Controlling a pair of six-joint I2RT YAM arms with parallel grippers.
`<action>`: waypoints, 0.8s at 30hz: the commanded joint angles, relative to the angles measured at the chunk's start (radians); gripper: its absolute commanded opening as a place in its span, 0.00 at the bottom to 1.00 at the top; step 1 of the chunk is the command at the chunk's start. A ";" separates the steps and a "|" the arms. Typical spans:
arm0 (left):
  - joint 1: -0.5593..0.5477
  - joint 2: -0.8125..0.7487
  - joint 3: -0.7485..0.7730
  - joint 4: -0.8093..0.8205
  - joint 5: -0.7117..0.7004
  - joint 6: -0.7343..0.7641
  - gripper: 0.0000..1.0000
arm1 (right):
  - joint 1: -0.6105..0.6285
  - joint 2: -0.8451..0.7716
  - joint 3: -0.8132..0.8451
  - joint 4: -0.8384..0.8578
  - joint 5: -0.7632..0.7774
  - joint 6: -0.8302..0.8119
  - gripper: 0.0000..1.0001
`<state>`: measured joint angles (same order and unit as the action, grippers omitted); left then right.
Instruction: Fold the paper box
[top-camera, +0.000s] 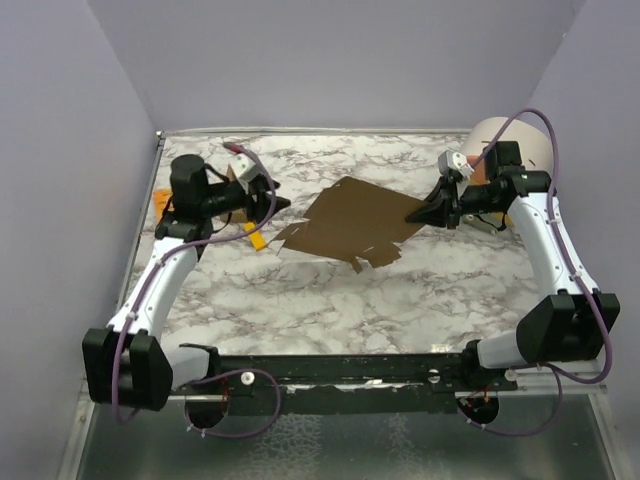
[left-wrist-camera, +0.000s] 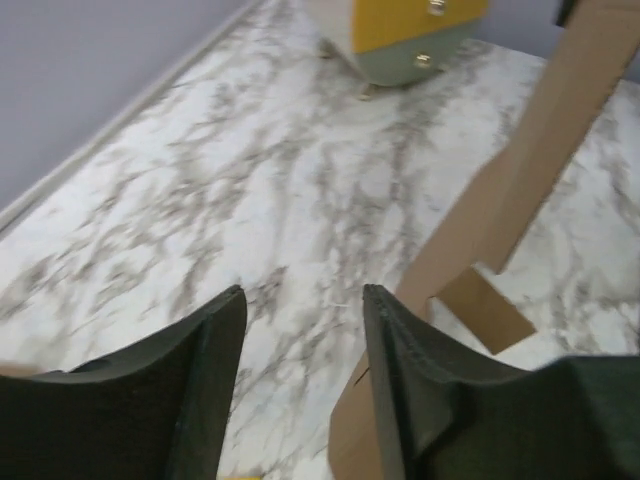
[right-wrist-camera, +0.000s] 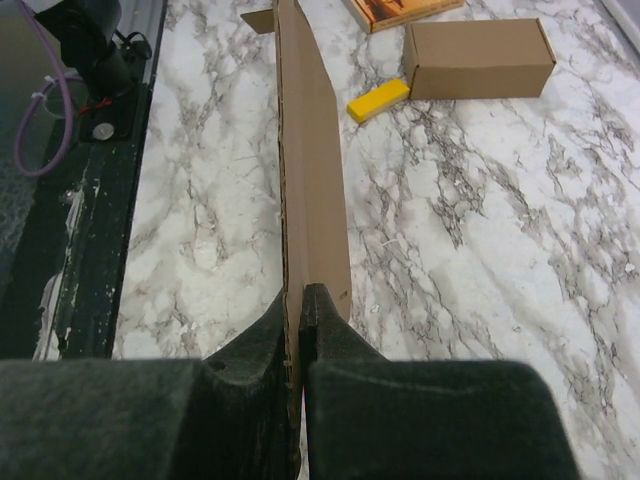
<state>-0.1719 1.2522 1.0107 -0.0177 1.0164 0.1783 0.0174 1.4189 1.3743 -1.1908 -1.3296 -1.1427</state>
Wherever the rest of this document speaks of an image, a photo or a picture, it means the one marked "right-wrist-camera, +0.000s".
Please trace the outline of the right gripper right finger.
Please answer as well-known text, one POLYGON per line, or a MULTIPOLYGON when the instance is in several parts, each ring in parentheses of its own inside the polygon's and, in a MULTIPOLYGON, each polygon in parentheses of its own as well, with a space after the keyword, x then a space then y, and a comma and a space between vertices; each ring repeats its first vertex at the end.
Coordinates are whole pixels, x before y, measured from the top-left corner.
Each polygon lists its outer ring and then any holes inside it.
POLYGON ((314 479, 576 479, 542 377, 505 360, 391 361, 305 288, 299 339, 314 479))

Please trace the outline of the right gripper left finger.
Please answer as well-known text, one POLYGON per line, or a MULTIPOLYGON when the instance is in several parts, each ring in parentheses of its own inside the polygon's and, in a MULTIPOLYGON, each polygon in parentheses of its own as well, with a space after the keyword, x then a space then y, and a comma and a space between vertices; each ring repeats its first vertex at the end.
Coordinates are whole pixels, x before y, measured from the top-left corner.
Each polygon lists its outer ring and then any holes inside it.
POLYGON ((5 361, 5 479, 291 479, 283 301, 209 358, 5 361))

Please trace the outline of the brown cardboard box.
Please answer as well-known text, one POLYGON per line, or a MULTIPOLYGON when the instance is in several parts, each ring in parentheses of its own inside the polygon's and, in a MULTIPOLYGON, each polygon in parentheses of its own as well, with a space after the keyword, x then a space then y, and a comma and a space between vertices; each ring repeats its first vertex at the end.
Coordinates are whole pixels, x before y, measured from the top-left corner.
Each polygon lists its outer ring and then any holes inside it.
POLYGON ((349 316, 352 283, 336 96, 311 25, 297 1, 275 1, 244 15, 273 33, 278 93, 278 158, 287 388, 288 478, 300 469, 304 290, 327 287, 349 316))

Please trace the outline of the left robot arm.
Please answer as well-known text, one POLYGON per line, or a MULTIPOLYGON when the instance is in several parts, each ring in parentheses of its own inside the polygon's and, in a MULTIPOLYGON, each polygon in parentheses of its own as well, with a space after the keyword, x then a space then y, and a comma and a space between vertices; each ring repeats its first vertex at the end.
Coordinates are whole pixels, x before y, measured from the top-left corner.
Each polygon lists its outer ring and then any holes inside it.
POLYGON ((60 43, 62 62, 77 71, 95 97, 117 97, 134 86, 127 57, 151 58, 145 39, 135 42, 134 34, 118 30, 122 16, 117 0, 47 1, 29 6, 35 20, 60 43))

